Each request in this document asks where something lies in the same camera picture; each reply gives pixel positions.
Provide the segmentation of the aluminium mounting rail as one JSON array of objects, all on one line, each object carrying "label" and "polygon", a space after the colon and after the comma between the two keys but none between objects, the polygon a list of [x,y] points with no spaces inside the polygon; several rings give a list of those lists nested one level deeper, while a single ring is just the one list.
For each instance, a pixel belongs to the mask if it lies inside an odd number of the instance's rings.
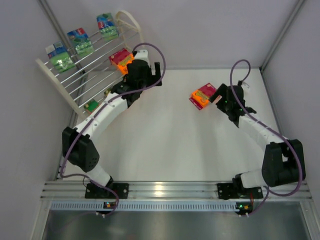
[{"label": "aluminium mounting rail", "polygon": [[[49,181],[45,183],[40,199],[47,201],[51,210],[109,212],[116,199],[87,199],[89,182]],[[190,211],[190,212],[250,212],[267,195],[257,187],[240,198],[218,198],[217,181],[131,181],[127,199],[119,199],[117,211]]]}]

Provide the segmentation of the orange pink Scrub Mommy box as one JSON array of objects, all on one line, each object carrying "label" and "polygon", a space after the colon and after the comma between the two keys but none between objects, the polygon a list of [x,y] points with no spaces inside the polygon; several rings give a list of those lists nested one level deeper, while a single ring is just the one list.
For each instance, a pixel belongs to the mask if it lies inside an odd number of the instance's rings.
[{"label": "orange pink Scrub Mommy box", "polygon": [[122,75],[126,75],[128,73],[127,65],[131,64],[133,60],[134,55],[125,48],[109,56],[110,63],[115,66]]}]

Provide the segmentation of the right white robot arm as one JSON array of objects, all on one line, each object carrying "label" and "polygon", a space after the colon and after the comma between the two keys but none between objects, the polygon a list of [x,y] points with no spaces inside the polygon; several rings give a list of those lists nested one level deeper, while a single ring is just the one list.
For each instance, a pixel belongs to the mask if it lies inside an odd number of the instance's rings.
[{"label": "right white robot arm", "polygon": [[264,151],[262,166],[237,174],[232,179],[234,188],[242,194],[247,194],[258,187],[271,189],[296,183],[297,186],[291,192],[272,194],[288,197],[298,192],[306,178],[302,143],[297,139],[287,139],[259,120],[257,112],[245,106],[244,90],[241,86],[227,86],[223,83],[209,101]]}]

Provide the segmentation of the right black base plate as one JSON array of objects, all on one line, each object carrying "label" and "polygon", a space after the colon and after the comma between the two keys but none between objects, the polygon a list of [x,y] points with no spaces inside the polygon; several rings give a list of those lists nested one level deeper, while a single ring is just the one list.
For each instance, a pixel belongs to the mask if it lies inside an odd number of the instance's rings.
[{"label": "right black base plate", "polygon": [[218,198],[221,200],[239,199],[239,191],[232,183],[217,183]]}]

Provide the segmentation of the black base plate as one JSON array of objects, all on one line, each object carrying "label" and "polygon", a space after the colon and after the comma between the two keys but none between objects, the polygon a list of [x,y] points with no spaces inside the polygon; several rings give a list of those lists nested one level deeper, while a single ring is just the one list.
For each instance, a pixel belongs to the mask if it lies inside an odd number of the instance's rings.
[{"label": "black base plate", "polygon": [[[111,190],[115,192],[119,199],[127,199],[129,194],[129,184],[128,183],[114,183]],[[86,191],[84,195],[85,199],[116,199],[116,196],[101,187],[96,186],[93,183],[88,183],[86,185]]]},{"label": "black base plate", "polygon": [[217,183],[218,198],[221,200],[239,199],[239,191],[232,183]]}]

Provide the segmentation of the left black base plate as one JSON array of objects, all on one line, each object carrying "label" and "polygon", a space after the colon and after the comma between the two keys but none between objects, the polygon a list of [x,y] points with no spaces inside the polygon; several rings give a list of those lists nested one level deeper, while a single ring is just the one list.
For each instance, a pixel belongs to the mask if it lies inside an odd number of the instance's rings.
[{"label": "left black base plate", "polygon": [[[128,183],[114,183],[111,190],[115,192],[119,199],[127,199],[129,194],[129,184]],[[101,187],[96,186],[93,183],[88,183],[86,185],[86,191],[84,195],[85,199],[116,199],[116,196]]]}]

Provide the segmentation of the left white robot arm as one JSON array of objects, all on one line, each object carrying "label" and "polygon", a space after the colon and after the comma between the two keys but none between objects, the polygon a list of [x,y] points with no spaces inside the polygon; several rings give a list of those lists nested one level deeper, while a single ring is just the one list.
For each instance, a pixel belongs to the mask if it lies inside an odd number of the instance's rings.
[{"label": "left white robot arm", "polygon": [[152,87],[161,86],[164,71],[155,62],[151,69],[146,49],[133,51],[133,61],[127,64],[127,73],[115,84],[105,100],[81,123],[66,127],[62,132],[63,163],[71,163],[80,168],[81,177],[101,188],[110,191],[113,178],[100,165],[100,154],[95,146],[100,135],[127,110],[142,93]]}]

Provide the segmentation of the orange box barcode side up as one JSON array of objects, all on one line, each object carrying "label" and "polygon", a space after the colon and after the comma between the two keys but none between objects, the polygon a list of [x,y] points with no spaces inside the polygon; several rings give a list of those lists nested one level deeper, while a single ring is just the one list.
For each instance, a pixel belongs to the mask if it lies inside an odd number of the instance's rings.
[{"label": "orange box barcode side up", "polygon": [[110,90],[106,90],[103,94],[104,94],[104,98],[107,98],[108,97],[108,95],[110,94]]}]

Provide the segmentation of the blue green Vileda sponge pack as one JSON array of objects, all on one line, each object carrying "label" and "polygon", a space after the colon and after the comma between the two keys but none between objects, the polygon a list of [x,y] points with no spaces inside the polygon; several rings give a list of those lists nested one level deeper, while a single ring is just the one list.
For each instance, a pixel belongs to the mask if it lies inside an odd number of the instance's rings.
[{"label": "blue green Vileda sponge pack", "polygon": [[61,42],[55,42],[45,48],[50,63],[58,71],[58,73],[66,72],[75,67],[75,64],[65,47]]}]

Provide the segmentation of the orange green Sponge Daddy box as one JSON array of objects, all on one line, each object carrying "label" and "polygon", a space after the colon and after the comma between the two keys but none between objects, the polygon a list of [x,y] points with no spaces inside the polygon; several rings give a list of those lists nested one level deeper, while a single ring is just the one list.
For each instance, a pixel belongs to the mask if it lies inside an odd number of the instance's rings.
[{"label": "orange green Sponge Daddy box", "polygon": [[95,99],[92,99],[92,100],[88,101],[83,107],[86,112],[92,113],[95,111],[96,108],[99,107],[99,105],[100,105],[100,103],[98,101],[96,101]]}]

